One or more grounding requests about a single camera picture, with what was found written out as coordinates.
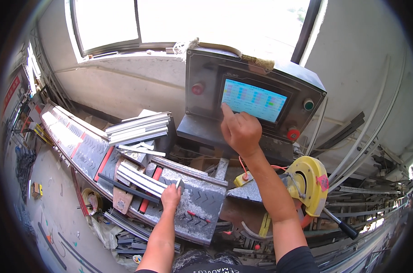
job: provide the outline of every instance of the red chinese label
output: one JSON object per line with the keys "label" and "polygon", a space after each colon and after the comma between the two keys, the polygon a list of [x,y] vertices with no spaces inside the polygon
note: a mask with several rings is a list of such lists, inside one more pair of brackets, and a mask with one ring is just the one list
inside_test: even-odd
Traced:
{"label": "red chinese label", "polygon": [[325,174],[317,178],[317,183],[320,184],[320,187],[322,187],[322,191],[325,191],[329,188],[328,177]]}
{"label": "red chinese label", "polygon": [[19,84],[20,84],[20,78],[17,75],[15,77],[15,79],[13,80],[13,83],[9,87],[7,95],[5,96],[5,99],[3,99],[3,112],[2,112],[2,115],[5,113],[5,110],[7,109],[8,103],[10,102],[10,100],[11,100],[13,94],[14,94],[14,91],[17,89]]}

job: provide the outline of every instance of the white wall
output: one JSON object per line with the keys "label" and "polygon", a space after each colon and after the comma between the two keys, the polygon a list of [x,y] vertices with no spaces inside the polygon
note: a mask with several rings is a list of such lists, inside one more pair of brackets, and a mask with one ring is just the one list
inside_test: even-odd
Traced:
{"label": "white wall", "polygon": [[[328,92],[325,116],[349,121],[363,111],[367,121],[382,83],[385,57],[389,54],[391,62],[387,85],[367,132],[371,135],[398,83],[405,44],[405,35],[398,20],[382,1],[329,1],[305,66],[318,74]],[[308,126],[305,134],[311,136],[314,125],[315,121]],[[324,123],[319,142],[326,140],[328,134],[324,133],[333,127],[333,124]],[[413,56],[409,47],[398,98],[378,138],[382,145],[397,155],[413,142]],[[351,146],[352,143],[344,149],[325,152],[320,156],[328,172],[334,170]],[[371,171],[374,162],[368,160],[368,163],[358,171]]]}
{"label": "white wall", "polygon": [[[143,108],[170,110],[177,123],[182,118],[185,64],[180,60],[165,55],[134,55],[78,64],[68,35],[64,0],[53,0],[39,27],[48,61],[72,100],[120,118],[136,116]],[[328,92],[325,116],[346,122],[364,111],[367,120],[382,82],[384,60],[389,54],[387,86],[367,133],[370,135],[395,91],[404,41],[399,22],[382,1],[329,1],[305,66],[318,74]],[[70,70],[84,66],[94,68]],[[111,73],[109,69],[131,76]],[[313,121],[304,134],[311,136],[314,126]],[[337,127],[324,122],[318,142],[326,140]],[[379,137],[383,145],[398,155],[413,142],[413,58],[409,48],[398,100]],[[334,170],[351,145],[320,156],[328,172]],[[369,160],[358,171],[374,170],[373,161]]]}

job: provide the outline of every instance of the person's right hand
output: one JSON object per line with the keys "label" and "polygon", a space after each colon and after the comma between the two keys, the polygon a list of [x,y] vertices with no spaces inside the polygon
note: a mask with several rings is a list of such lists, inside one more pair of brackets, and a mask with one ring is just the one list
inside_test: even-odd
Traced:
{"label": "person's right hand", "polygon": [[161,203],[164,211],[176,212],[176,208],[181,200],[181,187],[176,189],[176,185],[171,183],[161,194]]}
{"label": "person's right hand", "polygon": [[234,114],[226,103],[222,103],[222,111],[222,134],[229,146],[243,159],[260,150],[262,127],[258,119],[246,112]]}

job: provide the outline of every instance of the finger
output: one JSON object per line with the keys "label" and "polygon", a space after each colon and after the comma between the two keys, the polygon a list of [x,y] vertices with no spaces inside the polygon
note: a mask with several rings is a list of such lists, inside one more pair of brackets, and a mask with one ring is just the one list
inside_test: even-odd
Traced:
{"label": "finger", "polygon": [[240,124],[240,126],[243,126],[243,124],[246,123],[246,119],[240,114],[235,114],[235,118],[238,121],[238,123]]}
{"label": "finger", "polygon": [[231,108],[224,102],[222,103],[223,120],[228,124],[229,131],[237,132],[241,128],[238,123],[235,114],[232,112]]}
{"label": "finger", "polygon": [[223,137],[225,138],[225,141],[229,143],[231,141],[231,132],[229,131],[229,127],[226,121],[222,121],[222,124],[220,125],[220,127],[222,129],[222,134],[223,134]]}
{"label": "finger", "polygon": [[246,112],[241,112],[240,115],[242,115],[242,117],[244,117],[244,119],[247,121],[251,120],[251,118],[253,117]]}

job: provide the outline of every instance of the red button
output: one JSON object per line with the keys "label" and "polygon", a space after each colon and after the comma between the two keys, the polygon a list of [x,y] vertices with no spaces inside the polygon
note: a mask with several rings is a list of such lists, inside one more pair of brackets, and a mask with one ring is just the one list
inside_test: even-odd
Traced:
{"label": "red button", "polygon": [[293,128],[293,129],[288,130],[287,138],[289,140],[296,140],[299,138],[299,136],[300,136],[300,132],[298,129]]}
{"label": "red button", "polygon": [[200,95],[203,93],[203,84],[201,83],[196,83],[191,87],[191,92],[193,92],[194,95]]}

